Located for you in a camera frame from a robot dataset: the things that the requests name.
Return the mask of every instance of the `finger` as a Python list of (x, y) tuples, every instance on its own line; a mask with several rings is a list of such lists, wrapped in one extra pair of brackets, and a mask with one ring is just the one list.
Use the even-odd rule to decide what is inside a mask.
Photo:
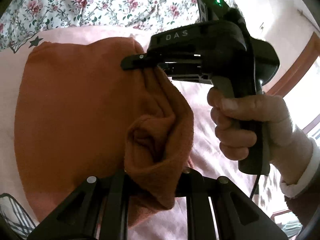
[(232, 126), (232, 119), (226, 117), (218, 108), (211, 109), (210, 116), (212, 121), (219, 126), (220, 129), (227, 129)]
[(224, 115), (243, 121), (281, 122), (289, 116), (288, 108), (279, 96), (222, 98), (219, 108)]
[(224, 98), (224, 96), (221, 91), (215, 87), (210, 88), (207, 95), (207, 101), (210, 106), (219, 107), (222, 98)]
[(229, 160), (240, 161), (248, 157), (249, 149), (246, 147), (232, 148), (220, 143), (220, 150)]
[(235, 128), (223, 130), (217, 126), (214, 132), (224, 145), (230, 147), (252, 147), (257, 141), (257, 135), (249, 130)]

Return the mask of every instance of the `orange cloth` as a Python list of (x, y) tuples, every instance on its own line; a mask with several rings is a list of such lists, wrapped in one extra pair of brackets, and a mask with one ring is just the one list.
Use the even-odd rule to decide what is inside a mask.
[(39, 221), (88, 176), (125, 168), (150, 196), (131, 198), (129, 225), (174, 205), (193, 140), (193, 113), (159, 68), (123, 71), (143, 53), (132, 38), (90, 45), (44, 42), (26, 63), (14, 145)]

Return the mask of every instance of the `floral bedsheet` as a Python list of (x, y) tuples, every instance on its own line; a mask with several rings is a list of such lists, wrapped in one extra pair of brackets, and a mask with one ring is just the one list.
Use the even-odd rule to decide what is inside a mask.
[(16, 52), (39, 31), (53, 28), (116, 25), (157, 33), (198, 18), (196, 0), (13, 0), (0, 19), (0, 50)]

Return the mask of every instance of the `screw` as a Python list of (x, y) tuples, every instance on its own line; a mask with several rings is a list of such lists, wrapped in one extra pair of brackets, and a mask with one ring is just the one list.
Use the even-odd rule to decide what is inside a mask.
[(95, 176), (90, 176), (87, 178), (87, 182), (88, 183), (95, 183), (97, 180), (97, 178)]
[(221, 184), (227, 184), (229, 182), (229, 179), (225, 176), (221, 176), (218, 178), (218, 181), (221, 183)]
[(188, 173), (190, 173), (190, 168), (189, 167), (184, 167), (182, 172), (188, 174)]

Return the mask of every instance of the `person's right hand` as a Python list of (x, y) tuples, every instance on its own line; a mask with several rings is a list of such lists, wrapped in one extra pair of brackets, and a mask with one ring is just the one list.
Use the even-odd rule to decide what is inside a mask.
[(287, 184), (297, 183), (312, 156), (312, 143), (293, 124), (284, 100), (279, 96), (255, 95), (244, 98), (224, 98), (211, 88), (207, 100), (211, 118), (217, 125), (215, 134), (221, 141), (220, 149), (230, 160), (248, 156), (257, 137), (254, 132), (237, 129), (233, 120), (267, 122), (269, 131), (270, 163), (281, 173)]

